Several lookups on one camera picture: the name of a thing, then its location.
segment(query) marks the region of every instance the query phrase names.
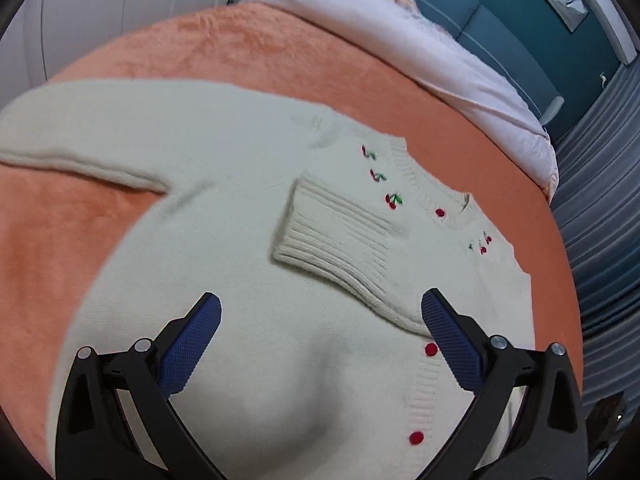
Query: ribbed cuff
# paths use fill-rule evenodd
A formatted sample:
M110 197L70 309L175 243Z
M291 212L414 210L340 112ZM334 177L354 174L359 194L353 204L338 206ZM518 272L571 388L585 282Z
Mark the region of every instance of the ribbed cuff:
M274 259L337 283L389 320L398 313L386 304L388 256L405 236L400 224L341 196L304 174L273 250Z

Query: fuzzy orange bedspread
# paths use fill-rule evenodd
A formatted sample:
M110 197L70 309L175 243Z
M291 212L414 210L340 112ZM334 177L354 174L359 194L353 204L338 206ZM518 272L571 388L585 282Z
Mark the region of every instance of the fuzzy orange bedspread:
M581 384L574 283L544 196L475 126L396 70L296 17L245 4L120 38L54 80L105 77L230 82L321 102L407 138L418 162L472 192L514 245L532 277L537 346L563 342ZM0 166L0 405L45 466L49 385L66 327L123 234L159 199L69 174Z

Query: ribbed collar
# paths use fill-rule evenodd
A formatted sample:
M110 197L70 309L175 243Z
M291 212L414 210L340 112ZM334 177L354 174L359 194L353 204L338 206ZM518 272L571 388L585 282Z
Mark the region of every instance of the ribbed collar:
M393 164L410 184L412 194L418 197L418 205L420 208L424 209L434 222L457 230L479 221L484 216L480 206L471 193L458 192L445 186L432 174L422 168L407 152L405 139L393 136L388 136L387 138L389 140ZM456 213L447 212L444 217L439 218L435 212L438 205L434 204L432 200L434 188L452 197L453 200L460 204L462 209Z

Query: white blanket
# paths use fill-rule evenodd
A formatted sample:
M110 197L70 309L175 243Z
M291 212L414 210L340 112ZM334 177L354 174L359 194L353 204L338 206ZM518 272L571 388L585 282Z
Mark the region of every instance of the white blanket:
M436 94L484 131L551 200L558 164L548 134L503 76L433 23L392 0L253 1L357 44Z

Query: headboard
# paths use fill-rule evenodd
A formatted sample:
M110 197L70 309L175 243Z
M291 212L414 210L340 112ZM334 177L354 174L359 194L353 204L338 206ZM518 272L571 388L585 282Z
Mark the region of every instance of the headboard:
M422 14L504 76L542 125L564 99L520 41L478 0L416 0Z

